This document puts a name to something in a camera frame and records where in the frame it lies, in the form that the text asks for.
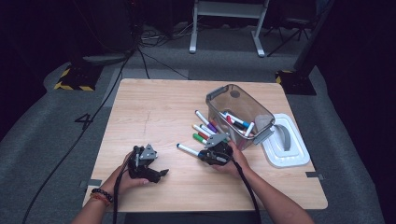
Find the metal stand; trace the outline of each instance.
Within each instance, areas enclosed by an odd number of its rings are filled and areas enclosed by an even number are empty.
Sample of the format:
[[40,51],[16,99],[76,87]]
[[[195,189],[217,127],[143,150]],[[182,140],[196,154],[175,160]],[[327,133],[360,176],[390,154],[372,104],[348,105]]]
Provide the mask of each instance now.
[[264,21],[267,5],[268,1],[265,1],[263,5],[254,5],[195,0],[190,53],[196,52],[198,15],[203,15],[258,19],[256,31],[252,31],[251,35],[257,49],[257,54],[259,57],[264,57],[265,53],[262,49],[259,34],[262,28],[262,22]]

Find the person's left hand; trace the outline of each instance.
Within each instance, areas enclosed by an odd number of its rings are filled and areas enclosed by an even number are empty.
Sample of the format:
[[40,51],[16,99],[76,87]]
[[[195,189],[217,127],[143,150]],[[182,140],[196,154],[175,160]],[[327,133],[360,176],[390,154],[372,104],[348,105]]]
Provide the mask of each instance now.
[[[111,176],[105,181],[105,183],[100,187],[100,189],[106,191],[107,193],[111,194],[112,196],[114,195],[114,185],[117,180],[117,176],[120,174],[120,170],[122,166],[124,165],[125,162],[128,162],[128,158],[131,155],[132,152],[128,153],[128,155],[125,156],[125,159],[122,163],[121,166],[117,167],[115,171],[111,174]],[[132,179],[129,176],[128,172],[125,172],[122,174],[122,179],[120,182],[120,188],[119,188],[119,194],[124,193],[127,189],[138,187],[138,186],[143,186],[147,184],[149,181],[146,178],[137,178],[137,179]]]

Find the wristband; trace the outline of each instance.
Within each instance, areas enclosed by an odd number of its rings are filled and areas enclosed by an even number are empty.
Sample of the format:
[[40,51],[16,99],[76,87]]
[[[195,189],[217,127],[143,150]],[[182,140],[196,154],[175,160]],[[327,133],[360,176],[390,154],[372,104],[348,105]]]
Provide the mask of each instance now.
[[107,199],[110,203],[113,203],[113,202],[114,202],[114,201],[113,201],[113,197],[112,197],[109,193],[105,192],[105,191],[102,190],[102,189],[93,189],[93,190],[92,190],[92,193],[100,193],[100,194],[103,194],[103,195],[106,197],[106,199]]
[[104,202],[106,207],[108,207],[109,205],[111,205],[111,202],[109,202],[108,199],[105,198],[104,196],[105,195],[100,194],[100,193],[91,193],[91,195],[90,195],[91,198],[94,198],[94,199]]

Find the plastic container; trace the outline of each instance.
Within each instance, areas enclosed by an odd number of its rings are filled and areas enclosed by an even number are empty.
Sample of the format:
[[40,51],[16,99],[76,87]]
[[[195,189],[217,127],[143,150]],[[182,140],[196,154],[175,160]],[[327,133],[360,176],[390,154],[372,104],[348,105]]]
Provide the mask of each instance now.
[[[237,85],[229,84],[208,93],[206,104],[209,107],[209,121],[216,125],[219,132],[227,133],[240,150],[252,143],[262,143],[273,133],[271,127],[275,123],[274,115]],[[233,117],[230,117],[230,123],[225,113],[244,121],[244,129]],[[254,123],[251,133],[244,133],[251,122]]]

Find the white lid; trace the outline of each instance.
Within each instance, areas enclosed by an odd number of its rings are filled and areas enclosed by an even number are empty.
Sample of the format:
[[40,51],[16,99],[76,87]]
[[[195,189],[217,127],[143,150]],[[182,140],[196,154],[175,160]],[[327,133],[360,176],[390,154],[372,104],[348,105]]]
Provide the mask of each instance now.
[[[262,142],[268,161],[277,168],[305,165],[309,162],[309,153],[305,143],[291,118],[286,114],[274,114],[274,133]],[[285,134],[276,125],[284,126],[290,133],[290,148],[285,148]]]

